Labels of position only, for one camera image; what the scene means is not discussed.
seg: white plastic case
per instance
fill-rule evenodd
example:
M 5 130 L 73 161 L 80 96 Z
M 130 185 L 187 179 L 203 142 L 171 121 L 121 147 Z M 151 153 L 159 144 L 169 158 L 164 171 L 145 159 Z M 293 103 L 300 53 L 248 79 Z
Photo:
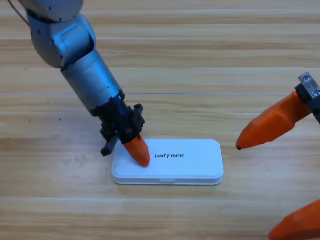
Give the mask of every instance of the white plastic case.
M 118 142 L 113 180 L 124 185 L 217 185 L 224 174 L 220 144 L 212 139 L 145 139 L 150 164 L 140 166 Z

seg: wooden table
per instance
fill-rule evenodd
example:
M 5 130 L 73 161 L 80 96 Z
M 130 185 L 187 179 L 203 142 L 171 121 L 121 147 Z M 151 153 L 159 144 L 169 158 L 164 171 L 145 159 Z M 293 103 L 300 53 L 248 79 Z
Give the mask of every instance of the wooden table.
M 298 76 L 308 71 L 320 83 L 318 0 L 86 0 L 82 13 L 126 102 L 144 106 L 142 135 L 219 141 L 224 179 L 115 184 L 99 120 L 37 55 L 3 0 L 1 240 L 266 240 L 320 198 L 313 116 L 272 143 L 235 147 Z

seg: metal bracket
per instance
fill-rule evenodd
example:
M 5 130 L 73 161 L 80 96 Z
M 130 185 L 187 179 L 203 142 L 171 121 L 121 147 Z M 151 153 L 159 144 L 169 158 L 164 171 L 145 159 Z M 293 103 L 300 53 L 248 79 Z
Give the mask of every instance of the metal bracket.
M 299 80 L 312 99 L 315 99 L 320 95 L 320 86 L 308 72 L 301 75 Z
M 295 87 L 296 93 L 320 123 L 320 86 L 308 72 L 301 75 L 299 80 L 301 84 Z

